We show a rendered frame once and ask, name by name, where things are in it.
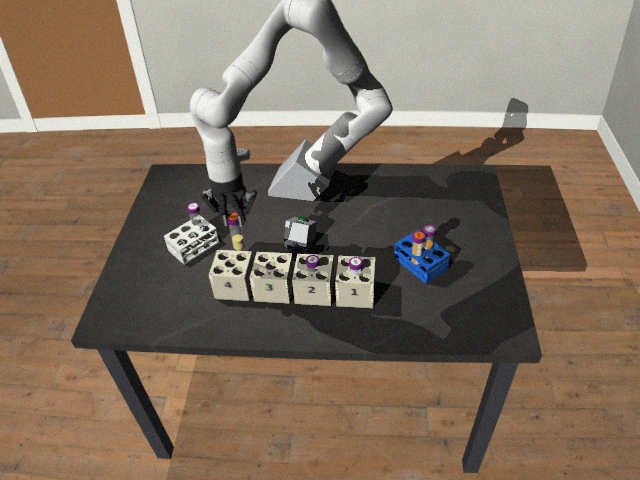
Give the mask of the blue tube rack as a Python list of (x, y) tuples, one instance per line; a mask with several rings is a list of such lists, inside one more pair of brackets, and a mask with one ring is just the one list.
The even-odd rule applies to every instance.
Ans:
[[(413, 233), (395, 243), (394, 259), (396, 259), (410, 272), (412, 272), (415, 276), (417, 276), (420, 280), (427, 284), (448, 270), (450, 254), (434, 242), (433, 248), (425, 249), (423, 247), (423, 254), (420, 256), (415, 256), (414, 254), (412, 254), (412, 235)], [(439, 255), (437, 252), (435, 252), (435, 250), (442, 251), (444, 255)], [(412, 258), (414, 258), (420, 264), (414, 264), (411, 261)]]

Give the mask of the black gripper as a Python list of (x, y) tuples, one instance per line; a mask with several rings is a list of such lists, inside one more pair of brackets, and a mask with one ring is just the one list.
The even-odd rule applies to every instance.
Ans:
[[(243, 185), (242, 173), (239, 177), (230, 182), (219, 183), (210, 179), (210, 184), (211, 189), (204, 189), (201, 196), (207, 206), (213, 213), (219, 213), (221, 215), (222, 223), (228, 227), (227, 204), (233, 205), (238, 214), (239, 226), (243, 227), (246, 221), (245, 214), (248, 215), (250, 213), (257, 191), (253, 190), (250, 192), (246, 190)], [(247, 201), (249, 201), (247, 207), (243, 205), (242, 198), (244, 195), (246, 196)], [(219, 204), (213, 196), (219, 201)]]

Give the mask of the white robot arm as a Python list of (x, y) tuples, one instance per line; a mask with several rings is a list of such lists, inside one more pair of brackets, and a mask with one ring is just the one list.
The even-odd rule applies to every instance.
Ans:
[(200, 88), (192, 95), (190, 112), (203, 140), (211, 180), (236, 179), (241, 174), (240, 162), (250, 158), (248, 149), (236, 149), (234, 134), (227, 126), (270, 70), (280, 39), (292, 28), (313, 35), (323, 45), (326, 67), (337, 81), (348, 85), (360, 112), (359, 116), (343, 113), (305, 153), (313, 171), (326, 174), (391, 115), (393, 107), (384, 87), (369, 71), (333, 2), (281, 0), (251, 44), (223, 73), (225, 91)]

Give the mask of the purple-capped test tube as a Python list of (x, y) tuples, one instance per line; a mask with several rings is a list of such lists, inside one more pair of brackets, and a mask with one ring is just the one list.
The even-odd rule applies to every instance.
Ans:
[(425, 241), (424, 248), (431, 249), (433, 248), (434, 236), (436, 234), (436, 228), (433, 225), (426, 225), (423, 228), (423, 233), (425, 233)]

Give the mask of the beige block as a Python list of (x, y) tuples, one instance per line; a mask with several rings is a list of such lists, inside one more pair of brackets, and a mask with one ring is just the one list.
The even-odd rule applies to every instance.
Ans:
[(292, 284), (295, 304), (331, 306), (334, 286), (334, 256), (319, 257), (319, 270), (310, 272), (306, 258), (314, 254), (297, 254)]
[(209, 273), (214, 298), (249, 301), (253, 263), (252, 251), (217, 250)]
[(357, 256), (339, 256), (336, 272), (336, 306), (373, 308), (375, 257), (362, 259), (362, 271), (350, 272), (349, 260)]
[(257, 252), (250, 275), (254, 301), (290, 304), (293, 272), (292, 253)]

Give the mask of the white tube rack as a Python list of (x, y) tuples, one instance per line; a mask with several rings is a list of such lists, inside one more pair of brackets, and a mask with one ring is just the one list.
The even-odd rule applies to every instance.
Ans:
[[(198, 226), (194, 226), (190, 220), (164, 236), (168, 251), (184, 265), (219, 243), (216, 228), (203, 217), (201, 219), (202, 224)], [(191, 230), (182, 232), (181, 230), (185, 226), (191, 227)], [(201, 227), (204, 228), (203, 232), (200, 231)], [(179, 233), (180, 235), (171, 239), (170, 235), (173, 233)], [(190, 234), (191, 236), (189, 237)], [(178, 241), (181, 242), (178, 243)]]

